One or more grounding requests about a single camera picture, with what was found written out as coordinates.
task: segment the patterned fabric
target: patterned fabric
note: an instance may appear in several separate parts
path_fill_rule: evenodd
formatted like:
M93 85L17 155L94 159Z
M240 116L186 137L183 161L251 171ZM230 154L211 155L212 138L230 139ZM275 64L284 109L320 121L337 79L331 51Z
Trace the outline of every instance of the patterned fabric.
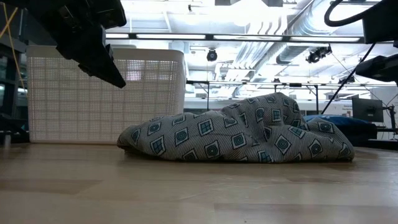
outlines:
M354 158L354 149L332 123L306 123L299 105L282 93L258 96L221 112L154 118L127 128L118 146L167 160L280 163Z

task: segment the yellow cable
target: yellow cable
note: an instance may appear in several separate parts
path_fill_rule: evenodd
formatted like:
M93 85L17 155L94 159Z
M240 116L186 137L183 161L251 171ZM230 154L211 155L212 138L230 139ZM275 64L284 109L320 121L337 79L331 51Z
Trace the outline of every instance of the yellow cable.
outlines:
M6 17L6 22L9 24L9 20L8 20L8 16L7 16L7 7L6 7L6 4L3 3L2 7L3 7L3 9L4 9L4 15L5 15L5 17ZM7 26L7 30L8 30L8 36L9 36L9 38L10 38L11 49L12 49L12 54L13 54L13 56L14 56L15 66L17 67L17 72L18 72L18 75L19 75L19 80L21 81L22 87L23 87L24 92L25 92L25 97L27 98L27 93L26 93L24 81L22 80L21 71L19 70L19 65L18 65L18 61L17 61L17 55L15 54L14 43L13 43L13 41L12 41L11 30L10 30L10 27L9 27L9 26Z
M5 33L6 29L10 26L10 23L11 23L12 19L14 18L15 14L17 13L17 11L18 11L18 8L15 8L15 9L14 9L14 12L12 12L12 14L11 14L10 20L9 20L9 21L6 21L6 26L5 26L5 27L3 28L3 30L1 31L1 33L0 33L0 38L1 38L2 35Z

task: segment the wooden surface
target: wooden surface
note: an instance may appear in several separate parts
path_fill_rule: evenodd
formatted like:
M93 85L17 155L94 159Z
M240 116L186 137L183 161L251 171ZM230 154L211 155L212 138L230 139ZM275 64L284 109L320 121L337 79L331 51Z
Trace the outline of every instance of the wooden surface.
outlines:
M114 146L0 152L0 223L398 223L392 151L271 165L150 161Z

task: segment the computer monitor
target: computer monitor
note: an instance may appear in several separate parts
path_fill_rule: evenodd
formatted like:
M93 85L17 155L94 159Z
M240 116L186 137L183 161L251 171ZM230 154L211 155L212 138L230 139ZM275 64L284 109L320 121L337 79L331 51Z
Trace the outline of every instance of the computer monitor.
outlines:
M370 122L384 122L381 100L353 98L353 118Z

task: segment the laundry basket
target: laundry basket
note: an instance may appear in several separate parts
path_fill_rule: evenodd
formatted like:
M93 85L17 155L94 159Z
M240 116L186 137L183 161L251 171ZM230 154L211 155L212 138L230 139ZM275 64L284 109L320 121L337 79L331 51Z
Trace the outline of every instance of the laundry basket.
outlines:
M123 89L89 77L55 47L28 47L31 142L114 144L130 125L183 112L183 53L115 48L113 55Z

